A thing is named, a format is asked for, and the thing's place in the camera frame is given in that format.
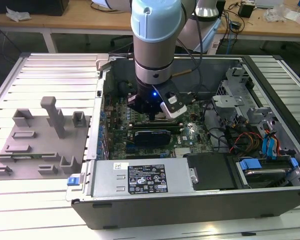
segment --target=table leg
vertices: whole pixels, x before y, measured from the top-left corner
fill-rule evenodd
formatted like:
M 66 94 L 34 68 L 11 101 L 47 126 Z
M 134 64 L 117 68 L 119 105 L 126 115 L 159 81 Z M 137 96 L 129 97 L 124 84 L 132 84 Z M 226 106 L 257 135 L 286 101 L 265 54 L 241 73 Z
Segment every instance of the table leg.
M 222 34 L 216 34 L 213 37 L 212 43 L 208 49 L 207 55 L 216 55 L 220 40 L 223 38 Z
M 89 34 L 85 34 L 85 35 L 84 35 L 84 38 L 85 38 L 85 45 L 90 45 L 90 44 L 91 44 L 91 41 L 90 41 Z
M 267 47 L 268 43 L 269 43 L 269 41 L 263 41 L 259 48 L 261 50 L 265 50 L 265 48 Z
M 46 48 L 50 54 L 55 54 L 58 52 L 56 42 L 53 40 L 50 32 L 42 32 Z

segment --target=white label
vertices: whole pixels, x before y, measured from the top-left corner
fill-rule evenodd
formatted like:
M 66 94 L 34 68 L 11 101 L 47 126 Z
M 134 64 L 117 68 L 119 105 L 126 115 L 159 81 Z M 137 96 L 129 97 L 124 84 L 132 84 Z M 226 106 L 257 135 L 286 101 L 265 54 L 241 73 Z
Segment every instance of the white label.
M 113 164 L 113 170 L 127 170 L 128 166 L 128 162 L 115 162 Z
M 176 96 L 172 96 L 168 99 L 170 104 L 175 104 L 176 102 L 178 102 L 178 99 Z
M 158 189 L 166 189 L 167 185 L 155 185 L 154 187 L 157 187 Z

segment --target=computer case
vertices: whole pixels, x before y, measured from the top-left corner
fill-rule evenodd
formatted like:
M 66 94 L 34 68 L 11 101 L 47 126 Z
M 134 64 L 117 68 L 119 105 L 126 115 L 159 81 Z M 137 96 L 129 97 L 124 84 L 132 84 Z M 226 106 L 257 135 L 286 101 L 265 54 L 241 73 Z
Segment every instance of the computer case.
M 6 6 L 17 12 L 62 16 L 69 0 L 0 0 L 0 14 L 7 12 Z

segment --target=paper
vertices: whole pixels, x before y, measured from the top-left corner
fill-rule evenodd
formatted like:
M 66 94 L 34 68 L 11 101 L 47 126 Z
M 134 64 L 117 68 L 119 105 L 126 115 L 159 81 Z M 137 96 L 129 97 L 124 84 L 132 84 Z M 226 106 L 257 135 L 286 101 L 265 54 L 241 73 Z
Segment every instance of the paper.
M 298 17 L 300 17 L 300 12 L 296 12 L 296 11 L 288 11 L 284 17 L 286 19 L 290 19 L 292 21 L 295 21 L 297 20 Z
M 7 13 L 5 14 L 8 18 L 12 19 L 13 21 L 19 22 L 21 20 L 29 20 L 31 19 L 30 14 L 28 12 L 18 12 L 12 11 L 11 9 L 6 8 Z

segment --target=blue drive latch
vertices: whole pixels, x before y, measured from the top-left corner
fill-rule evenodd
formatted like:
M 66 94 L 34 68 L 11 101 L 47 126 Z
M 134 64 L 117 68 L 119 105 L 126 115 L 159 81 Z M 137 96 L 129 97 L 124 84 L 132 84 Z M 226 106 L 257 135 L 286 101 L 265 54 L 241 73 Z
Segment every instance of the blue drive latch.
M 246 158 L 239 162 L 242 170 L 262 169 L 257 158 Z

